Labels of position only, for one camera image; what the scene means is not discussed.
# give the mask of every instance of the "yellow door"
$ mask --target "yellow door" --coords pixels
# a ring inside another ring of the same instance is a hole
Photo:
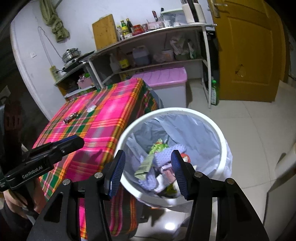
[[[208,3],[217,24],[220,98],[274,101],[288,67],[284,29],[278,14],[264,0]]]

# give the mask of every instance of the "tiled floor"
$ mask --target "tiled floor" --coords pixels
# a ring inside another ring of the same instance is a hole
[[[192,101],[188,108],[209,116],[222,130],[233,154],[232,177],[263,221],[266,193],[276,179],[275,165],[296,142],[296,89],[280,81],[275,102],[222,100],[208,109],[201,83],[191,81],[189,85],[187,98]],[[148,222],[139,224],[132,241],[172,240],[177,227],[190,215],[168,210],[160,210],[160,214],[152,213]],[[214,212],[213,240],[215,221]]]

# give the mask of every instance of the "person's hand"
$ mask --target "person's hand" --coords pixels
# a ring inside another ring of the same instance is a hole
[[[34,196],[33,196],[33,201],[35,203],[34,210],[37,213],[40,213],[46,204],[46,200],[44,197],[44,192],[43,192],[41,185],[40,185],[39,178],[36,178],[34,182],[35,182],[35,190],[34,190]],[[13,194],[13,192],[11,190],[6,190],[3,192],[3,194],[4,194],[4,198],[5,198],[5,201],[7,203],[7,206],[9,207],[9,209],[12,212],[17,213],[18,215],[22,216],[23,218],[27,218],[27,216],[25,215],[25,213],[22,210],[22,207],[25,207],[25,206],[17,199],[17,197]],[[24,203],[27,204],[27,201],[25,200],[25,198],[23,196],[21,196],[19,194],[18,194],[18,196],[22,199],[22,201]]]

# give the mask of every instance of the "green bottle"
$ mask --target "green bottle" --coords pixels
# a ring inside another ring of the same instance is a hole
[[[126,26],[126,23],[124,20],[121,20],[121,29],[122,29],[122,34],[126,35],[129,33],[128,27]]]
[[[219,103],[219,86],[214,77],[212,77],[212,91],[211,91],[211,104],[218,105]]]

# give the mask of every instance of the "plaid tablecloth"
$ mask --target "plaid tablecloth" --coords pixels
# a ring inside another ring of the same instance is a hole
[[[95,104],[96,109],[87,113],[86,109]],[[43,130],[34,147],[47,142],[55,142],[74,134],[84,139],[84,147],[65,156],[54,169],[43,175],[41,185],[48,200],[65,178],[73,182],[85,180],[104,168],[113,160],[119,137],[125,128],[140,116],[157,109],[145,83],[141,79],[114,84],[106,90],[93,91],[67,102],[56,113]],[[66,125],[63,119],[79,112],[79,118]],[[127,233],[137,227],[136,200],[122,186],[108,205],[106,215],[112,235]],[[80,202],[81,237],[87,238],[84,202]]]

